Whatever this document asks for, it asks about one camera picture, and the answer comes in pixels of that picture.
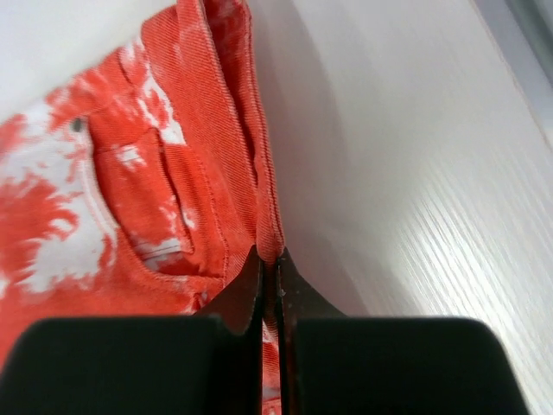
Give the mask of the orange white tie-dye trousers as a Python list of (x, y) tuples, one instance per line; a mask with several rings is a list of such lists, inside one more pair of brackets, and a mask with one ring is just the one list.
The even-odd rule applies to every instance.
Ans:
[(190, 315), (284, 249), (243, 1), (180, 1), (1, 127), (1, 351), (46, 316)]

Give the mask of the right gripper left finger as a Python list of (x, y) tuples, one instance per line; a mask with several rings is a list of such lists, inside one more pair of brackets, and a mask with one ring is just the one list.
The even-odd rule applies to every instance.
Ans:
[(259, 414), (263, 264), (191, 316), (50, 318), (17, 339), (4, 414)]

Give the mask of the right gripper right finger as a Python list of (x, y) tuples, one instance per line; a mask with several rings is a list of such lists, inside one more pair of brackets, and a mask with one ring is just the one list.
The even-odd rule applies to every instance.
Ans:
[(505, 350), (465, 317), (352, 317), (277, 262), (285, 414), (526, 414)]

